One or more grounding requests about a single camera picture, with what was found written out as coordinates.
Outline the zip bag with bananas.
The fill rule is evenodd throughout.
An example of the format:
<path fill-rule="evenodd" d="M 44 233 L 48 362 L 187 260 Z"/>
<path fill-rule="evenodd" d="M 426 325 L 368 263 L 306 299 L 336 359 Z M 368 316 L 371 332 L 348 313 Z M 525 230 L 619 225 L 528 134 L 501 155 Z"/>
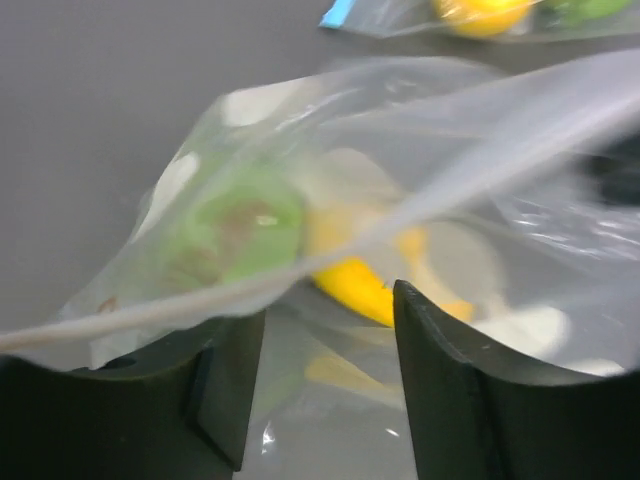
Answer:
<path fill-rule="evenodd" d="M 514 76 L 447 57 L 371 58 L 230 93 L 185 139 L 116 256 L 51 319 L 4 332 L 1 348 L 97 370 L 208 320 L 263 313 L 250 457 L 404 456 L 395 319 L 348 309 L 312 275 L 423 226 L 436 275 L 475 307 L 460 322 L 565 369 L 629 372 L 639 364 L 639 207 L 597 202 L 580 164 L 636 134 L 635 49 Z M 303 200 L 297 259 L 230 283 L 166 287 L 161 254 L 178 219 L 258 171 Z M 310 211 L 355 205 L 386 213 L 338 247 L 306 252 Z"/>

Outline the green apple toy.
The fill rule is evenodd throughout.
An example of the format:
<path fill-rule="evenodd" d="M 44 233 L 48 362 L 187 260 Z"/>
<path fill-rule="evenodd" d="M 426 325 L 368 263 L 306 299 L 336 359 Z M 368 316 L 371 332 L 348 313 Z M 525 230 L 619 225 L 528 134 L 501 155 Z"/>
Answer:
<path fill-rule="evenodd" d="M 161 254 L 163 283 L 188 291 L 297 259 L 305 206 L 277 174 L 247 174 L 182 214 Z"/>

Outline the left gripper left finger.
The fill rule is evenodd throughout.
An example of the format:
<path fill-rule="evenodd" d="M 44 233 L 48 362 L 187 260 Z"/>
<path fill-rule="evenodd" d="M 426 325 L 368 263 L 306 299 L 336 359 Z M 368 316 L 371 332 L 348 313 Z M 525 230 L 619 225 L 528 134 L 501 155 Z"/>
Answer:
<path fill-rule="evenodd" d="M 97 370 L 1 359 L 5 479 L 229 479 L 243 463 L 265 316 L 215 318 Z"/>

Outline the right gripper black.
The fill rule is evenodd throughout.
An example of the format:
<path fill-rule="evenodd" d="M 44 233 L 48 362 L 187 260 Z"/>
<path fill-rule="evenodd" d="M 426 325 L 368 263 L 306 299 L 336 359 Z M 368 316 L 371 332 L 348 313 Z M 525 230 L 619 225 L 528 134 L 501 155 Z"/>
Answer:
<path fill-rule="evenodd" d="M 608 207 L 639 207 L 639 135 L 609 145 L 580 164 L 593 198 Z"/>

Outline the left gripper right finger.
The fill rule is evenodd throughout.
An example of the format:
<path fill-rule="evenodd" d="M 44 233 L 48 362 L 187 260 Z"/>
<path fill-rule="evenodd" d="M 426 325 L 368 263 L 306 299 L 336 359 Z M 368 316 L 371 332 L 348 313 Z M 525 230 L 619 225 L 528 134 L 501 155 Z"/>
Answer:
<path fill-rule="evenodd" d="M 420 479 L 635 479 L 639 374 L 597 377 L 535 359 L 393 288 Z"/>

